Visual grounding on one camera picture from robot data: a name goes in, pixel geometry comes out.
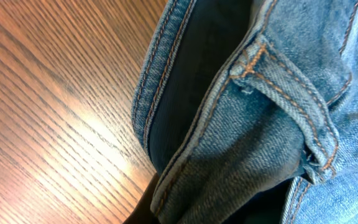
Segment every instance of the brown wooden surface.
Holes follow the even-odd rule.
[[[0,223],[122,223],[154,168],[131,128],[166,0],[0,0]]]

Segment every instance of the faded denim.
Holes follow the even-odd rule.
[[[134,130],[161,175],[151,210],[222,223],[290,179],[280,223],[358,223],[358,0],[262,2],[181,146],[158,160],[150,130],[199,6],[168,2],[135,91]]]

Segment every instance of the jeans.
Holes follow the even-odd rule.
[[[161,223],[358,223],[358,0],[168,1],[132,124]]]

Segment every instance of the clothing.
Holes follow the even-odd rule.
[[[358,0],[169,1],[132,124],[161,223],[358,223]]]

